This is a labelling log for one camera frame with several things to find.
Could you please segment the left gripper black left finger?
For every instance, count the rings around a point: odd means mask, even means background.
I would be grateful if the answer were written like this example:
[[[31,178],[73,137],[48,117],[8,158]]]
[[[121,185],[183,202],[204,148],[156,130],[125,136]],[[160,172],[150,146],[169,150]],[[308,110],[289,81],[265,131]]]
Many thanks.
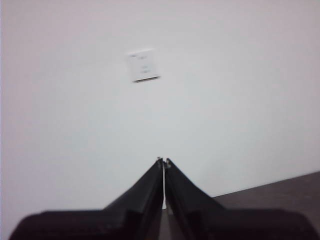
[[[11,240],[144,240],[163,206],[159,158],[126,192],[98,210],[44,211],[24,217]]]

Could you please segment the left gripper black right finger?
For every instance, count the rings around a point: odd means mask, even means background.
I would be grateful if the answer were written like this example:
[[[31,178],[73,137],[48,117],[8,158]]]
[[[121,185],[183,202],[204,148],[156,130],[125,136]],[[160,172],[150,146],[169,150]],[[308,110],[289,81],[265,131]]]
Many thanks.
[[[187,240],[312,240],[314,227],[301,213],[283,209],[227,208],[167,158],[165,198]]]

